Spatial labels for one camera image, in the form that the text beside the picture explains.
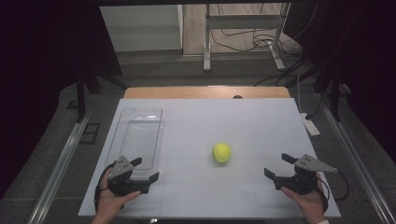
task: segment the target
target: yellow-green tennis ball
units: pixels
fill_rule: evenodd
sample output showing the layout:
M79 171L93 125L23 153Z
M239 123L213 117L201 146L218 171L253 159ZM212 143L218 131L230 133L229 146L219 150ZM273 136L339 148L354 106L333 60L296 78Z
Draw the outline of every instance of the yellow-green tennis ball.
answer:
M226 162L231 158L231 148L225 143L217 143L212 149L213 158L218 162Z

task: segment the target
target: power outlet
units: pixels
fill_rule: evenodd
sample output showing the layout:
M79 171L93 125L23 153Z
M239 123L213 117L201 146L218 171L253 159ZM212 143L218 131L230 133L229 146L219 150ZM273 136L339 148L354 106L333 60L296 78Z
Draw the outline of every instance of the power outlet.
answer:
M317 136L320 135L319 130L317 129L317 126L315 126L314 122L310 119L306 119L306 113L301 113L301 120L303 121L303 124L306 128L306 131L309 133L310 136Z

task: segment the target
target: transparent box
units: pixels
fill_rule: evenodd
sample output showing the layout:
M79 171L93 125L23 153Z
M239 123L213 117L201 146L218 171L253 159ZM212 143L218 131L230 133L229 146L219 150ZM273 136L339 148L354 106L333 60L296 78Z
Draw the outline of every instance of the transparent box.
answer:
M158 172L163 121L161 108L124 108L111 143L106 164L124 156L128 161L142 158L132 179L147 179Z

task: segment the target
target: wooden floor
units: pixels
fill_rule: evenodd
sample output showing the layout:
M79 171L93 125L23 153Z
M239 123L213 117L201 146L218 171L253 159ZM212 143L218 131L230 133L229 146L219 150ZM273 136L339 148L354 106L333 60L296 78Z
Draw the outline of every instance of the wooden floor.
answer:
M274 4L212 4L210 5L210 14L264 14L264 15L278 15L282 7L281 3ZM183 53L184 55L195 55L204 53L205 43L205 5L186 5L184 28L183 28ZM213 37L216 42L229 46L231 48L223 47L217 44L212 35L210 35L210 48L212 53L230 53L230 52L258 52L268 51L265 43L262 42L261 48L254 48L253 35L260 35L260 38L269 38L274 35L275 30L212 30ZM290 40L284 34L281 35L280 40L285 42L285 49L299 49L300 46Z

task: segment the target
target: white wall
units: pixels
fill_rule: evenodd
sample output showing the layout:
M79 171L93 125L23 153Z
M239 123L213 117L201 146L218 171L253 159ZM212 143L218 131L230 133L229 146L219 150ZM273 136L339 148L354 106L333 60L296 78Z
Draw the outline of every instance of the white wall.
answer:
M101 11L115 51L182 48L177 6L101 7Z

